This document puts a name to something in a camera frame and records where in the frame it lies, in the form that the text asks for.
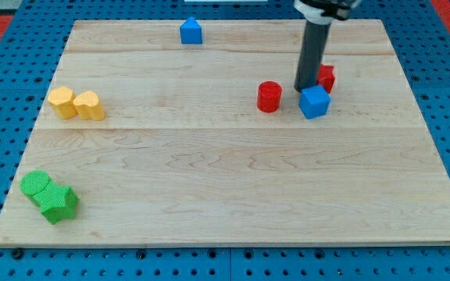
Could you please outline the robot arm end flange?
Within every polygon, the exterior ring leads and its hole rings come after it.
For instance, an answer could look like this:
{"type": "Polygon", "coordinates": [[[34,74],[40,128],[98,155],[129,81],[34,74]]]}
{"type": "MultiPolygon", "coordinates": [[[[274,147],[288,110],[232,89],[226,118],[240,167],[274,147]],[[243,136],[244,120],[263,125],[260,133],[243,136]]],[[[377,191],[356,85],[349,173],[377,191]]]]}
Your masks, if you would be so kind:
{"type": "Polygon", "coordinates": [[[347,20],[363,0],[294,0],[293,6],[310,23],[328,25],[347,20]]]}

